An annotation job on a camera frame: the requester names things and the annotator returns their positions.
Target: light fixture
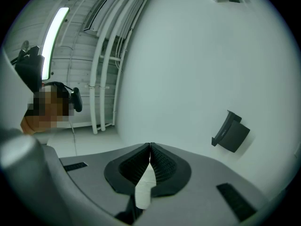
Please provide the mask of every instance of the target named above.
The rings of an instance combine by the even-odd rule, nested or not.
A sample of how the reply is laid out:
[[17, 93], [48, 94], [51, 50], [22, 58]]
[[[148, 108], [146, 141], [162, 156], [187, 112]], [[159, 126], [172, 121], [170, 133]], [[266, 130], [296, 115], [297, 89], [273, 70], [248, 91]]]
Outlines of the light fixture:
[[68, 12], [69, 8], [60, 8], [56, 13], [55, 18], [52, 20], [52, 23], [47, 32], [47, 36], [42, 50], [42, 56], [45, 58], [42, 71], [42, 80], [49, 79], [49, 70], [53, 47], [60, 27]]

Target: white wall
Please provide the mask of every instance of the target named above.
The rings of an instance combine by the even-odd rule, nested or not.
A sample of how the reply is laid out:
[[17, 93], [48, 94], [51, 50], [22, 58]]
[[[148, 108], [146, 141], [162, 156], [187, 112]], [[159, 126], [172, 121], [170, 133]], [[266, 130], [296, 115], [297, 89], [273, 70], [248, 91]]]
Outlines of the white wall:
[[[149, 1], [123, 74], [121, 139], [215, 158], [274, 197], [300, 163], [300, 51], [284, 21], [267, 0]], [[235, 153], [211, 145], [227, 110], [251, 130]]]
[[74, 128], [74, 137], [71, 129], [62, 129], [53, 132], [36, 133], [34, 136], [43, 144], [52, 146], [58, 157], [80, 156], [117, 150], [126, 145], [121, 141], [114, 127], [107, 127], [94, 135], [92, 128]]

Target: linear light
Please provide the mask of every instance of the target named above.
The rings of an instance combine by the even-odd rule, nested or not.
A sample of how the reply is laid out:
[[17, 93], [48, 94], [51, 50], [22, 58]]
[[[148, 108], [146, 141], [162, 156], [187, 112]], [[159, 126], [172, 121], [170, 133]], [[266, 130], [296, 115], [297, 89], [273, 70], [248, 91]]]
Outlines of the linear light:
[[56, 13], [55, 18], [52, 20], [52, 23], [47, 32], [47, 36], [42, 51], [42, 56], [45, 58], [43, 64], [43, 71], [42, 71], [42, 80], [49, 79], [49, 67], [50, 67], [53, 47], [55, 44], [57, 34], [68, 12], [69, 12], [69, 8], [60, 8]]

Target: person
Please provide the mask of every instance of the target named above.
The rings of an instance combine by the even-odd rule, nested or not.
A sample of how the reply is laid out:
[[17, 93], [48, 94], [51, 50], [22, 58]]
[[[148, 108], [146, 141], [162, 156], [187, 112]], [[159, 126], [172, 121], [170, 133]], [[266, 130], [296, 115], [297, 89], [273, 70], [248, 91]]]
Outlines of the person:
[[70, 94], [59, 82], [42, 83], [34, 92], [33, 102], [21, 121], [23, 133], [32, 135], [57, 127], [58, 121], [68, 121], [73, 115], [74, 105]]

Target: headset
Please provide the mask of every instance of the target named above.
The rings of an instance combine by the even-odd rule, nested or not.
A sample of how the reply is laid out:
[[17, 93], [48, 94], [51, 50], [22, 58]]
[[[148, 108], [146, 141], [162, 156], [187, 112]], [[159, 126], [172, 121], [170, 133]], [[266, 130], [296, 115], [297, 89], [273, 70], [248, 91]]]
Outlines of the headset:
[[63, 90], [64, 88], [67, 88], [67, 89], [71, 90], [71, 102], [74, 104], [74, 109], [77, 112], [81, 112], [81, 110], [83, 108], [83, 103], [82, 103], [82, 100], [81, 100], [81, 97], [80, 97], [79, 88], [74, 87], [73, 89], [71, 89], [70, 87], [64, 85], [63, 83], [56, 82], [56, 81], [45, 83], [44, 86], [47, 86], [47, 85], [57, 86], [61, 90]]

